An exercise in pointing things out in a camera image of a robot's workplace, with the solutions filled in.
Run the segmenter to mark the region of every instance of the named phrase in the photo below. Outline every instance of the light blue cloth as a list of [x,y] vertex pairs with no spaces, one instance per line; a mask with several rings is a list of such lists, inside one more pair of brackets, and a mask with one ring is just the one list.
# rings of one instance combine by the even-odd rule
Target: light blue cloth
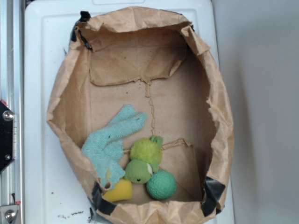
[[137,113],[132,105],[124,105],[110,123],[91,133],[82,147],[101,178],[101,185],[106,184],[106,175],[110,170],[111,189],[125,175],[119,160],[123,156],[123,139],[144,126],[147,119],[145,113]]

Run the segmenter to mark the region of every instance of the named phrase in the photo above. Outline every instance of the metal bolt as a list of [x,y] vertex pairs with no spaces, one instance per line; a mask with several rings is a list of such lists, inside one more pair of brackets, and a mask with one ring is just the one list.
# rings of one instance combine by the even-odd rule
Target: metal bolt
[[9,154],[7,154],[7,155],[5,156],[5,159],[6,159],[6,160],[10,160],[10,158],[11,158],[11,156],[10,156]]
[[8,210],[5,212],[5,218],[8,222],[14,221],[16,213],[13,210]]
[[4,111],[2,117],[5,121],[11,121],[14,119],[14,114],[11,111]]

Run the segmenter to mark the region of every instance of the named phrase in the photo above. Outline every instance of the crumpled paper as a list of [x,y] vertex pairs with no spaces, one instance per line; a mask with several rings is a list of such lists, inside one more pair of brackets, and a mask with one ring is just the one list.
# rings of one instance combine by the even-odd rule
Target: crumpled paper
[[[53,87],[47,122],[87,196],[100,184],[81,152],[87,136],[106,126],[123,104],[147,114],[144,128],[124,140],[163,137],[164,162],[180,186],[173,198],[155,201],[144,185],[133,198],[99,214],[114,223],[204,223],[222,210],[226,191],[205,217],[206,177],[227,186],[234,147],[234,123],[226,87],[209,47],[183,15],[128,7],[78,22]],[[125,154],[120,165],[128,163]]]

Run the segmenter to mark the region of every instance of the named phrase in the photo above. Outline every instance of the stuffed turtle toy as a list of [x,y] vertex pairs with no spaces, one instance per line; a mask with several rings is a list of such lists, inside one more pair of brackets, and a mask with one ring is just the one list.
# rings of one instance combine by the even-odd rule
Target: stuffed turtle toy
[[163,139],[160,136],[138,140],[131,148],[131,161],[126,167],[124,179],[133,183],[148,182],[153,173],[159,170],[159,164],[162,160],[162,143]]

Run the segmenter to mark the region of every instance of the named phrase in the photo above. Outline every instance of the yellow sponge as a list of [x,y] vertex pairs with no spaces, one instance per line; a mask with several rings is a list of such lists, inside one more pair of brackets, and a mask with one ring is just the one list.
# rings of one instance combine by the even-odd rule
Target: yellow sponge
[[123,178],[115,184],[115,189],[107,191],[103,198],[109,202],[129,200],[132,198],[132,183]]

